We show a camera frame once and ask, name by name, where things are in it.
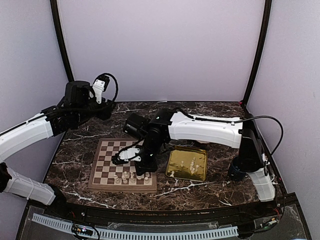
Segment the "gold metal tray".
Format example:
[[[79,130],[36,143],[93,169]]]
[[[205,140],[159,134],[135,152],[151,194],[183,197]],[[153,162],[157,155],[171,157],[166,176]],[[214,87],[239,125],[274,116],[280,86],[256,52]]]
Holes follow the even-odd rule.
[[[199,171],[191,174],[190,164],[195,157],[195,164],[199,165]],[[181,167],[181,161],[184,161],[184,166]],[[196,148],[176,148],[169,154],[168,164],[165,175],[169,178],[179,180],[190,180],[194,182],[204,182],[207,177],[208,154],[206,150]],[[171,177],[171,172],[174,171],[174,177]]]

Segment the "white chess king piece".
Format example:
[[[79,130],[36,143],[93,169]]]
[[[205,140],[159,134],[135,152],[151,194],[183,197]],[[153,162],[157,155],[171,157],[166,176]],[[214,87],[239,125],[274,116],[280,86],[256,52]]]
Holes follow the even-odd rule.
[[[125,175],[123,175],[123,176],[121,177],[121,179],[122,179],[122,184],[123,184],[123,185],[126,185],[126,184],[128,183],[127,177],[126,177]]]

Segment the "white chess queen piece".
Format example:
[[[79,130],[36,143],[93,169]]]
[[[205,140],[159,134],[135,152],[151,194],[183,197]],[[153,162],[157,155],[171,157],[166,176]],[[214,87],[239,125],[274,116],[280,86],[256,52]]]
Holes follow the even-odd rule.
[[[117,176],[117,175],[114,175],[114,184],[115,185],[118,185],[118,184],[120,184],[121,183],[121,180],[119,179],[119,177]]]

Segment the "wooden chess board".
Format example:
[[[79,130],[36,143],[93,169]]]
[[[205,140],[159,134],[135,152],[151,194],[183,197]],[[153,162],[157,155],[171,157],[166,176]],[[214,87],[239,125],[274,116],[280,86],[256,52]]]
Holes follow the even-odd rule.
[[[120,149],[130,146],[135,142],[132,138],[101,138],[98,142],[93,165],[90,173],[88,189],[101,192],[127,192],[127,193],[156,193],[157,174],[150,173],[149,184],[137,184],[135,163],[130,161],[126,164],[115,165],[112,163],[114,156]],[[127,184],[122,184],[124,172],[128,172]],[[120,179],[120,184],[114,183],[114,175]],[[130,177],[136,179],[135,185],[130,184]]]

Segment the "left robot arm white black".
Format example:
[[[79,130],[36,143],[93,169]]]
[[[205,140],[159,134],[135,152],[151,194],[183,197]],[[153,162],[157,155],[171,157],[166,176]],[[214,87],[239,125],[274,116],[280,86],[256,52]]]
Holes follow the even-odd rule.
[[[108,73],[99,75],[93,83],[83,80],[68,82],[64,97],[57,105],[43,109],[32,118],[0,134],[0,191],[50,206],[60,218],[67,218],[70,206],[61,191],[40,183],[9,168],[5,161],[17,152],[39,141],[76,130],[91,118],[107,120],[116,106],[116,97],[105,99],[110,80]]]

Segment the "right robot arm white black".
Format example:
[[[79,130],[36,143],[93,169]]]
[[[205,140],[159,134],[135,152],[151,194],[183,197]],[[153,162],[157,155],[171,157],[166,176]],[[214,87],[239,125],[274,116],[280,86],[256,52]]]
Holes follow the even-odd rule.
[[[171,140],[192,140],[214,143],[238,150],[238,156],[231,162],[228,175],[233,181],[247,174],[257,191],[258,202],[255,213],[266,217],[275,208],[276,188],[269,173],[270,156],[262,145],[256,120],[261,116],[241,119],[191,115],[181,108],[162,108],[152,118],[135,113],[125,121],[123,131],[143,142],[123,148],[116,160],[121,164],[135,162],[137,175],[157,170],[156,156],[161,146]]]

